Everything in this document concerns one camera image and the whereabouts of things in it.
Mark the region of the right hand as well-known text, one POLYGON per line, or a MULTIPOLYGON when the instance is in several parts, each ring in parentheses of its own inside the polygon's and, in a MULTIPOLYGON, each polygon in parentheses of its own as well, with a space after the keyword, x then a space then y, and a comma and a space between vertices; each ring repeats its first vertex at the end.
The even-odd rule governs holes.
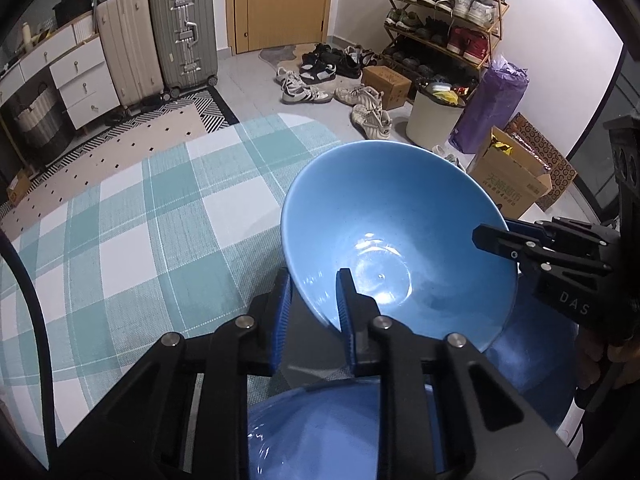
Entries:
POLYGON ((580 328, 575 339, 577 354, 577 383, 578 387, 586 390, 600 378, 600 363, 604 358, 612 362, 617 360, 619 348, 604 346, 597 341, 596 336, 589 330, 580 328))

